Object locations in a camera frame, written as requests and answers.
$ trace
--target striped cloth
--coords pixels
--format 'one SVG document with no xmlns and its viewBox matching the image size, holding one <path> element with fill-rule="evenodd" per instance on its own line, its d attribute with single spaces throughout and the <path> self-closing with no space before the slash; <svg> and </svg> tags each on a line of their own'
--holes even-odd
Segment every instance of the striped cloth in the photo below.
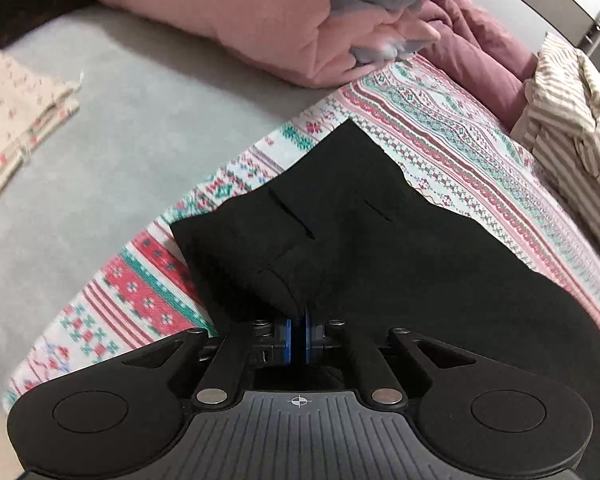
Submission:
<svg viewBox="0 0 600 480">
<path fill-rule="evenodd" d="M 511 137 L 544 167 L 600 249 L 600 73 L 579 49 L 548 34 L 529 102 Z"/>
</svg>

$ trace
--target gray floor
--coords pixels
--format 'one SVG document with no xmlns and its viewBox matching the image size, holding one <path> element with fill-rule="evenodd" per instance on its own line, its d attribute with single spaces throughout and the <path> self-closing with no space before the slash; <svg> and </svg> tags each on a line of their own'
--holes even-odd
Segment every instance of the gray floor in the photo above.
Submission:
<svg viewBox="0 0 600 480">
<path fill-rule="evenodd" d="M 0 395 L 92 274 L 216 167 L 326 92 L 244 66 L 206 40 L 101 7 L 9 49 L 67 80 L 80 111 L 0 197 Z"/>
</svg>

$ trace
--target ridged plastic surface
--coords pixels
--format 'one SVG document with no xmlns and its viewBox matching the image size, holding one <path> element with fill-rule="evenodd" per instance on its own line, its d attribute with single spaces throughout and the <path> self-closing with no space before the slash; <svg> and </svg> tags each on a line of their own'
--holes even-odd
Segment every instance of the ridged plastic surface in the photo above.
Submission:
<svg viewBox="0 0 600 480">
<path fill-rule="evenodd" d="M 407 421 L 352 392 L 246 392 L 196 416 L 167 454 L 120 480 L 478 480 L 433 455 Z M 577 480 L 571 471 L 549 477 Z"/>
</svg>

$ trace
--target pink and green pattern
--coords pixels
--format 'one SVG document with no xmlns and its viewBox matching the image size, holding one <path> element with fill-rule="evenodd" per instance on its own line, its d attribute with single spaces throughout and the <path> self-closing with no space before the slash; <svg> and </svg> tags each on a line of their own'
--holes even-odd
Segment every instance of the pink and green pattern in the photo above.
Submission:
<svg viewBox="0 0 600 480">
<path fill-rule="evenodd" d="M 536 177 L 533 157 L 472 96 L 416 56 L 344 86 L 283 124 L 149 224 L 36 341 L 11 377 L 5 409 L 43 381 L 190 326 L 213 330 L 169 224 L 257 188 L 347 118 L 430 202 L 475 219 L 573 294 L 600 328 L 600 257 Z"/>
</svg>

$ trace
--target maroon fabric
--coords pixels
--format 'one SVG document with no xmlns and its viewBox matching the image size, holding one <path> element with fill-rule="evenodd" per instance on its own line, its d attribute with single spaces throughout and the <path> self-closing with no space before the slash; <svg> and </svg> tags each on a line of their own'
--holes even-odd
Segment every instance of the maroon fabric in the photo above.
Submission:
<svg viewBox="0 0 600 480">
<path fill-rule="evenodd" d="M 471 0 L 431 0 L 418 17 L 442 38 L 419 53 L 471 92 L 509 131 L 526 106 L 538 57 Z"/>
</svg>

